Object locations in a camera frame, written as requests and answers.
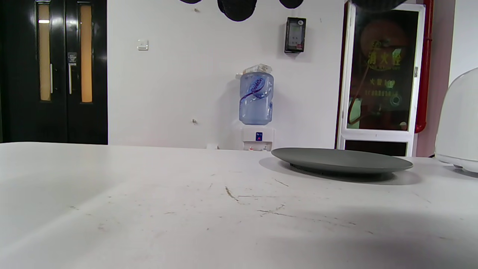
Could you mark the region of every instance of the light switch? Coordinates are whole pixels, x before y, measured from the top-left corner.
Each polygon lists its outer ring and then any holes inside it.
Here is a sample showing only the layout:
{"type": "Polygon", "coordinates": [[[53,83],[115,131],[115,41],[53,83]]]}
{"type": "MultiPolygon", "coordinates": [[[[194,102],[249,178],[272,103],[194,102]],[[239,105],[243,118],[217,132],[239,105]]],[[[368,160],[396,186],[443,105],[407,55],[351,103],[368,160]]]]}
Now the light switch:
{"type": "Polygon", "coordinates": [[[148,40],[139,39],[137,42],[137,48],[138,50],[148,50],[149,49],[148,40]]]}

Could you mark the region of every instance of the door handle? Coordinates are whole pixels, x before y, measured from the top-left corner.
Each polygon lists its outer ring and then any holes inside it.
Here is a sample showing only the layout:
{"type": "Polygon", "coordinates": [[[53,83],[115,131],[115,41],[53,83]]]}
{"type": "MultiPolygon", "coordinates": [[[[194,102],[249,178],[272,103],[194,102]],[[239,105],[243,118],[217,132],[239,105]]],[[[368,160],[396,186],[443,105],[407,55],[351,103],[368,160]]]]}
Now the door handle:
{"type": "Polygon", "coordinates": [[[53,93],[53,64],[50,64],[50,93],[53,93]]]}
{"type": "Polygon", "coordinates": [[[76,66],[76,64],[75,63],[68,63],[68,76],[69,76],[68,82],[69,82],[69,86],[70,86],[70,94],[73,93],[73,89],[72,89],[72,86],[71,86],[71,67],[72,66],[76,66]]]}

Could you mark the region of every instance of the red pipe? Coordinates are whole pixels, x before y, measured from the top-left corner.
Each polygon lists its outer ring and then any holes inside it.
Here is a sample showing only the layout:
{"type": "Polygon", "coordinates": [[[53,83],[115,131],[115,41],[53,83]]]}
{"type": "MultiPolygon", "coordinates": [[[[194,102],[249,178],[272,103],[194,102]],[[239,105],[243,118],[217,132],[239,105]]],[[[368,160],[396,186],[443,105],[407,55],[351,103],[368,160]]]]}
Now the red pipe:
{"type": "Polygon", "coordinates": [[[430,80],[430,59],[432,56],[432,25],[434,0],[424,0],[425,5],[425,32],[423,38],[422,71],[418,90],[418,106],[415,122],[415,133],[419,133],[426,126],[426,107],[428,101],[428,87],[430,80]]]}

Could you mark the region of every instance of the black hanging object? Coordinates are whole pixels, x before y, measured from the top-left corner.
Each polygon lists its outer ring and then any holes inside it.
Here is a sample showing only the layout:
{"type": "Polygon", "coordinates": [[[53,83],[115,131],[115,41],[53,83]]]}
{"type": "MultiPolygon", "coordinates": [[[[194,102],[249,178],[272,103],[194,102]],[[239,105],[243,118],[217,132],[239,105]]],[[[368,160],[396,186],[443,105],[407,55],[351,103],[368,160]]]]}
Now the black hanging object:
{"type": "Polygon", "coordinates": [[[219,7],[219,10],[220,10],[222,13],[226,14],[226,13],[224,12],[224,6],[222,5],[222,0],[217,0],[217,6],[219,7]]]}
{"type": "Polygon", "coordinates": [[[279,0],[281,4],[288,9],[298,8],[304,0],[279,0]]]}
{"type": "Polygon", "coordinates": [[[390,11],[406,0],[352,0],[352,3],[368,12],[390,11]]]}
{"type": "Polygon", "coordinates": [[[254,13],[257,0],[220,0],[224,14],[232,21],[241,22],[254,13]]]}
{"type": "Polygon", "coordinates": [[[187,4],[196,4],[196,3],[199,3],[201,0],[180,0],[180,1],[187,4]]]}

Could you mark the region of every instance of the blue water jug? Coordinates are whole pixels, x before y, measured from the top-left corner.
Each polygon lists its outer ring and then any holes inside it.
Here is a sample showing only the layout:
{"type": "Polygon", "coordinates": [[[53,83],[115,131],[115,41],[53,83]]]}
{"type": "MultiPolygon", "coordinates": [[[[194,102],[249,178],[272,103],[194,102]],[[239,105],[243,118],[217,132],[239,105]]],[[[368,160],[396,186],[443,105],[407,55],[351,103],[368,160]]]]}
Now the blue water jug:
{"type": "Polygon", "coordinates": [[[274,77],[268,73],[247,73],[240,78],[239,120],[247,125],[272,121],[274,77]]]}

